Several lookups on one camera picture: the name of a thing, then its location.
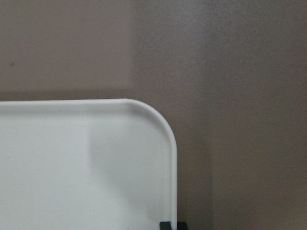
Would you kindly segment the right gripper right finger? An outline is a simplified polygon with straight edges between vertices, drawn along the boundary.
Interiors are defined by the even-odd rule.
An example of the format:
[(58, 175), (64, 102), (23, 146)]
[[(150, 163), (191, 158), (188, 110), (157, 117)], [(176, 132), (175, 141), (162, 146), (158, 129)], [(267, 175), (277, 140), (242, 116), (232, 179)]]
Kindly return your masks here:
[(177, 230), (188, 230), (188, 225), (186, 222), (177, 222)]

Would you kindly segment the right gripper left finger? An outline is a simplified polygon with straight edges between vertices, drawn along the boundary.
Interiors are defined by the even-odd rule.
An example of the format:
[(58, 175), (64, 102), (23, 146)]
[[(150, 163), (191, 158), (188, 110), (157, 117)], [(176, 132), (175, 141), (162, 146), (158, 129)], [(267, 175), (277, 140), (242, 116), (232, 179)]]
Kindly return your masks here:
[(172, 230), (171, 223), (169, 221), (162, 221), (159, 223), (160, 230)]

